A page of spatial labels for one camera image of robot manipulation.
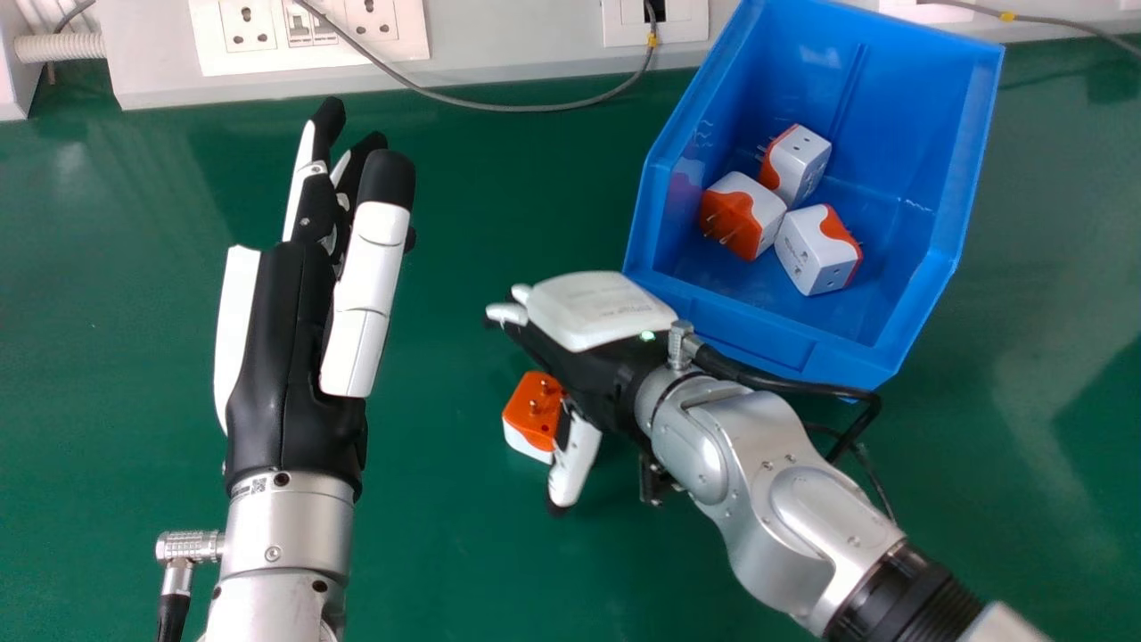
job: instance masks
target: green tabletop surface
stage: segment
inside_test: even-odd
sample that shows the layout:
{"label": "green tabletop surface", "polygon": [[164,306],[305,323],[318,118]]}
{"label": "green tabletop surface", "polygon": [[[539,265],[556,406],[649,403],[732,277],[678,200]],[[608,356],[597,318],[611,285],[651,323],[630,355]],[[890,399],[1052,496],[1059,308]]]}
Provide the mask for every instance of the green tabletop surface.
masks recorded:
{"label": "green tabletop surface", "polygon": [[[604,442],[555,520],[544,468],[502,438],[529,364],[483,330],[484,304],[621,265],[642,160],[691,75],[555,115],[345,96],[342,143],[379,128],[416,162],[420,233],[369,400],[350,642],[810,639],[739,587],[687,498],[638,503],[631,446]],[[1141,639],[1139,76],[1099,41],[1009,49],[965,253],[866,438],[912,542],[1058,640]],[[123,113],[105,67],[64,64],[31,120],[0,124],[0,640],[153,639],[155,536],[225,526],[225,252],[278,236],[318,103]],[[188,641],[216,578],[196,578]]]}

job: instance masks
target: white switch plate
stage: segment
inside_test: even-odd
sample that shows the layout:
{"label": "white switch plate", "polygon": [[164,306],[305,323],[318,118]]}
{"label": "white switch plate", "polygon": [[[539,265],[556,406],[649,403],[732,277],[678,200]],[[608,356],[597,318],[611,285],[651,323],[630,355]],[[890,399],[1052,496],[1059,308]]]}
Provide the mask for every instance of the white switch plate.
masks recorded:
{"label": "white switch plate", "polygon": [[[965,0],[974,5],[974,0]],[[974,11],[946,5],[920,5],[915,0],[880,0],[881,14],[921,24],[969,23]]]}
{"label": "white switch plate", "polygon": [[[649,24],[642,0],[601,0],[602,47],[646,46]],[[663,44],[710,39],[709,0],[665,0],[665,22],[658,23]]]}
{"label": "white switch plate", "polygon": [[[187,1],[204,76],[369,64],[291,0]],[[430,57],[421,0],[309,2],[383,60]]]}

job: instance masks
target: white corrugated hose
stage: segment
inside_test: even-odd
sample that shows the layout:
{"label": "white corrugated hose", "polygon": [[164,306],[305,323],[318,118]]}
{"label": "white corrugated hose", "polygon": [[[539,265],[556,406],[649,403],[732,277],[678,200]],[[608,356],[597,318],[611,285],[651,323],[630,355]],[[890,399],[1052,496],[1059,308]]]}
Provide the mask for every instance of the white corrugated hose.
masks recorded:
{"label": "white corrugated hose", "polygon": [[106,58],[102,33],[46,33],[16,38],[16,57],[24,64]]}

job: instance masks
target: robotic arm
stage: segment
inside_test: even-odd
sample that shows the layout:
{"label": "robotic arm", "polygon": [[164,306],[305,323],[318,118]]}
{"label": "robotic arm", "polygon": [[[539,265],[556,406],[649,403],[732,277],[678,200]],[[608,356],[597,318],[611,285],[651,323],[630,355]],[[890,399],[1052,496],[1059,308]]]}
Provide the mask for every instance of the robotic arm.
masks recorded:
{"label": "robotic arm", "polygon": [[372,132],[330,171],[345,106],[301,133],[282,241],[230,247],[215,406],[226,531],[164,533],[159,641],[181,637],[195,566],[220,562],[202,640],[315,642],[345,627],[354,505],[372,392],[410,227],[415,169]]}
{"label": "robotic arm", "polygon": [[577,499],[601,432],[642,450],[644,499],[677,486],[725,539],[753,598],[834,641],[1046,640],[1002,603],[984,606],[828,464],[777,395],[703,344],[625,276],[585,271],[486,316],[567,392],[548,504]]}

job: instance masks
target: blue plastic container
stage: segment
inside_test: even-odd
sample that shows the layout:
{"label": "blue plastic container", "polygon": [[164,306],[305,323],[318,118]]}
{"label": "blue plastic container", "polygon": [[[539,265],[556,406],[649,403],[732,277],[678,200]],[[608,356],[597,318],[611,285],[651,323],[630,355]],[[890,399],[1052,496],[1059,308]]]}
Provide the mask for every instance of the blue plastic container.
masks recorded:
{"label": "blue plastic container", "polygon": [[[786,377],[874,389],[950,278],[978,182],[1003,49],[820,0],[744,0],[650,149],[623,270],[728,356]],[[792,123],[832,140],[807,204],[861,243],[845,290],[803,296],[771,250],[702,236],[702,189],[756,176]]]}

